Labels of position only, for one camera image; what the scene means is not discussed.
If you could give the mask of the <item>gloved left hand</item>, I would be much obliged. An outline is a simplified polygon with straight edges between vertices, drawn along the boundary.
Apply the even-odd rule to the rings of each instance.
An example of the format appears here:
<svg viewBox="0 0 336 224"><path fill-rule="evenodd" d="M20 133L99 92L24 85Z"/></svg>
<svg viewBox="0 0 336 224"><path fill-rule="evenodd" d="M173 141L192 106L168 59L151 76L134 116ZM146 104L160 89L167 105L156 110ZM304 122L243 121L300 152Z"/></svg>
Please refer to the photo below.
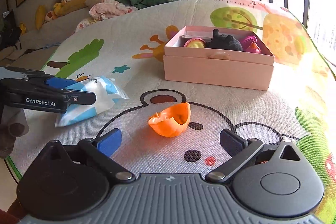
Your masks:
<svg viewBox="0 0 336 224"><path fill-rule="evenodd" d="M1 117L0 157L5 159L14 149L17 138L29 132L25 112L23 109L3 107Z"/></svg>

